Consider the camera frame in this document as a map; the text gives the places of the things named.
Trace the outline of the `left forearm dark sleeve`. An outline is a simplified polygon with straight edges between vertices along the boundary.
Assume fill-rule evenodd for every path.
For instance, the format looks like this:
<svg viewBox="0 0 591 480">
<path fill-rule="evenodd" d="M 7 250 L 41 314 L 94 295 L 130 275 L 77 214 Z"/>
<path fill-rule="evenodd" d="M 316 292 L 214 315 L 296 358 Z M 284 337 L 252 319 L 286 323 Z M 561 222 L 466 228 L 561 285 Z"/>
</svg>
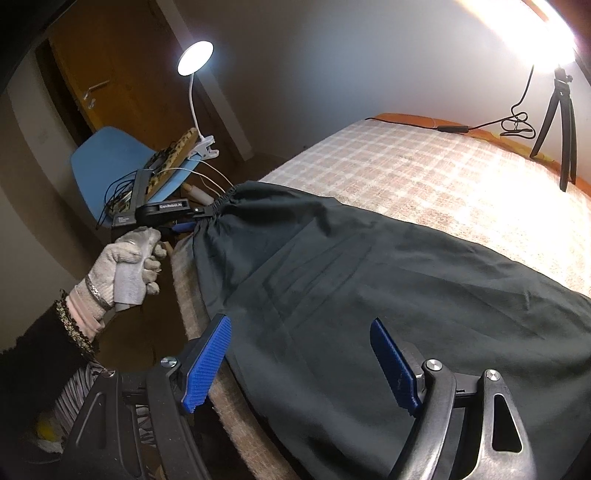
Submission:
<svg viewBox="0 0 591 480">
<path fill-rule="evenodd" d="M 83 332 L 62 292 L 14 346 L 1 352 L 1 407 L 45 409 L 97 352 L 98 341 Z"/>
</svg>

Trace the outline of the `left hand white glove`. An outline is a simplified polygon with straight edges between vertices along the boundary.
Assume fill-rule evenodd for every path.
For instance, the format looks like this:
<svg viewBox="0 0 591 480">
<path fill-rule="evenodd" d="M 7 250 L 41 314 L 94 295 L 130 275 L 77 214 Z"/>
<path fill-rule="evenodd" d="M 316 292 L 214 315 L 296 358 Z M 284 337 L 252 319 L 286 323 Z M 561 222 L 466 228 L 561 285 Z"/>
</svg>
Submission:
<svg viewBox="0 0 591 480">
<path fill-rule="evenodd" d="M 103 249 L 82 282 L 99 307 L 120 312 L 141 305 L 148 293 L 159 292 L 156 279 L 160 258 L 166 254 L 160 238 L 158 230 L 139 227 Z"/>
</svg>

